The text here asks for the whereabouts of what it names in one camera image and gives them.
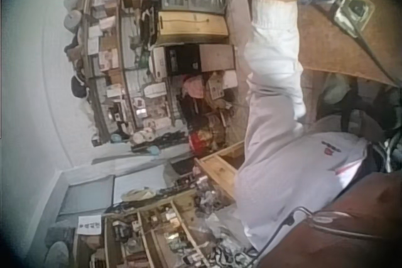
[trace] storage drawer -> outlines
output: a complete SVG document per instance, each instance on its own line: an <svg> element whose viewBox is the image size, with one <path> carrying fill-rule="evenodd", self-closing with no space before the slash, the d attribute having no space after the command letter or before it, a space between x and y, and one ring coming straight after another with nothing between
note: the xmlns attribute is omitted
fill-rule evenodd
<svg viewBox="0 0 402 268"><path fill-rule="evenodd" d="M228 37L225 18L213 14L159 12L157 43L218 42Z"/></svg>

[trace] red logo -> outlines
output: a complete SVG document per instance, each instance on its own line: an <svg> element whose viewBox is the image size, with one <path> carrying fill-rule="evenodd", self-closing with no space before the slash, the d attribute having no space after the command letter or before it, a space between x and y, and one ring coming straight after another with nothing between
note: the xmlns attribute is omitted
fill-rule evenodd
<svg viewBox="0 0 402 268"><path fill-rule="evenodd" d="M334 152L329 147L326 147L325 150L324 150L324 153L326 155L332 156Z"/></svg>

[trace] white wall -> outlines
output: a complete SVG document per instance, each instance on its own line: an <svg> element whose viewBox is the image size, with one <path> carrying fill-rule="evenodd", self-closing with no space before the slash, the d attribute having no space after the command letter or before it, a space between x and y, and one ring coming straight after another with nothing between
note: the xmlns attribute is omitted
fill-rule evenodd
<svg viewBox="0 0 402 268"><path fill-rule="evenodd" d="M2 0L1 9L2 229L25 254L59 171L128 146L90 143L63 52L72 39L63 0Z"/></svg>

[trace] wooden drawer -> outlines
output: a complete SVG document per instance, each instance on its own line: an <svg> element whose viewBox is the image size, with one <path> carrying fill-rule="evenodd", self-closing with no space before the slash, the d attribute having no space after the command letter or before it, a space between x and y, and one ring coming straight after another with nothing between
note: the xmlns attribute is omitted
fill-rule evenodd
<svg viewBox="0 0 402 268"><path fill-rule="evenodd" d="M159 12L158 43L220 41L228 37L223 16L190 12Z"/></svg>
<svg viewBox="0 0 402 268"><path fill-rule="evenodd" d="M244 162L244 141L202 159L196 159L195 162L210 179L234 199L234 179L237 170Z"/></svg>

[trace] red object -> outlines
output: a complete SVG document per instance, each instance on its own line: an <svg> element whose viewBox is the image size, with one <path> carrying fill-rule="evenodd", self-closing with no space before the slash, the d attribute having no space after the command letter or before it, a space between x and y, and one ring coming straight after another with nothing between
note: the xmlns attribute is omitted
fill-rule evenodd
<svg viewBox="0 0 402 268"><path fill-rule="evenodd" d="M200 139L198 132L191 133L188 137L191 150L194 154L203 154L207 148L207 142Z"/></svg>

